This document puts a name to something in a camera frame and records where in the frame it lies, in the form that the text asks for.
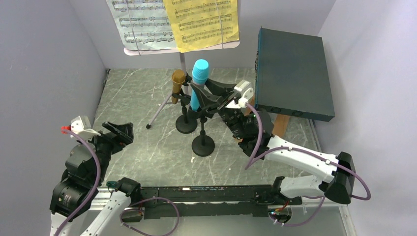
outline round black base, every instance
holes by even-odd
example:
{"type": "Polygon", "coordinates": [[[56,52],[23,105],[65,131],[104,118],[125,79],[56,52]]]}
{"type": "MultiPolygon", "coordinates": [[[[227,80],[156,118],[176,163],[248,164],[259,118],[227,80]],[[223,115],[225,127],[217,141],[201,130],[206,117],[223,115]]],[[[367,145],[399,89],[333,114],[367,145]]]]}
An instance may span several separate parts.
{"type": "Polygon", "coordinates": [[[191,144],[193,152],[197,156],[202,157],[212,154],[214,151],[214,140],[210,136],[206,135],[206,144],[203,146],[201,145],[201,139],[202,137],[199,135],[193,140],[193,143],[191,144]]]}
{"type": "Polygon", "coordinates": [[[197,128],[197,120],[188,119],[188,123],[185,123],[184,117],[184,115],[181,115],[177,118],[175,121],[175,128],[177,128],[181,134],[189,134],[194,132],[194,130],[197,128]]]}

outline gray marble table top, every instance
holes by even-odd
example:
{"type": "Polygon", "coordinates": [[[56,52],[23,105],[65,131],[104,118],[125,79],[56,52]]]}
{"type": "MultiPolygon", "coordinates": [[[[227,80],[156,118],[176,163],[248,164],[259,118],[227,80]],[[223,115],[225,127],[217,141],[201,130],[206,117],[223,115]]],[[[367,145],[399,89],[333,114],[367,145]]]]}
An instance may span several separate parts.
{"type": "MultiPolygon", "coordinates": [[[[205,124],[207,135],[215,141],[214,153],[199,157],[191,142],[199,135],[200,126],[191,134],[181,134],[175,121],[181,105],[169,104],[146,129],[148,121],[171,92],[174,69],[111,69],[98,105],[94,126],[101,124],[134,124],[134,142],[112,156],[105,181],[128,177],[142,186],[201,186],[272,184],[276,177],[308,175],[283,163],[258,161],[248,170],[248,157],[237,145],[218,115],[205,124]]],[[[211,79],[223,83],[254,82],[252,68],[214,68],[211,79]]],[[[284,136],[289,142],[317,150],[308,120],[291,117],[284,136]]]]}

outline black box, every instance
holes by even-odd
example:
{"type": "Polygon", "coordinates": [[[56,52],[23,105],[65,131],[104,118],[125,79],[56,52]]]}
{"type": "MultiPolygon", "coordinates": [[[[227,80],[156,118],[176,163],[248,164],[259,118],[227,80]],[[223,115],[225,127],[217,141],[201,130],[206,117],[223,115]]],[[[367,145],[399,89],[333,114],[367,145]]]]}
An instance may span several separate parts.
{"type": "Polygon", "coordinates": [[[321,37],[261,28],[256,63],[257,108],[322,121],[334,117],[321,37]]]}

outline yellow sheet music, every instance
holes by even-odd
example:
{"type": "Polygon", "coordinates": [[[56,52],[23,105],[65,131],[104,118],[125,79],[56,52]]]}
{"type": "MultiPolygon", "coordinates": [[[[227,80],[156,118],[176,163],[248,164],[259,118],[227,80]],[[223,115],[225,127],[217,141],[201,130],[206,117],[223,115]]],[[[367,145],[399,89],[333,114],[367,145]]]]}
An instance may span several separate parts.
{"type": "Polygon", "coordinates": [[[182,53],[239,40],[238,0],[164,0],[182,53]]]}

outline gray wall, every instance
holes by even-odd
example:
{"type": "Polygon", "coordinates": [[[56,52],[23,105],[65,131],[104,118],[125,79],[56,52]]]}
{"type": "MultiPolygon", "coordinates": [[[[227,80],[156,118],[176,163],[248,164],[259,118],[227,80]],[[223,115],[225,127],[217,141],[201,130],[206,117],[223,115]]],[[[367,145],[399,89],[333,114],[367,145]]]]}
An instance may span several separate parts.
{"type": "Polygon", "coordinates": [[[0,1],[0,235],[49,235],[51,193],[104,65],[68,0],[0,1]]]}
{"type": "Polygon", "coordinates": [[[319,33],[336,110],[319,139],[352,154],[373,194],[350,205],[358,235],[417,232],[416,12],[414,0],[338,0],[319,33]]]}
{"type": "MultiPolygon", "coordinates": [[[[70,0],[89,32],[106,68],[178,68],[179,55],[127,56],[105,0],[70,0]]],[[[262,26],[317,35],[335,0],[242,0],[240,45],[234,49],[186,53],[191,67],[197,59],[212,67],[253,67],[262,26]]]]}

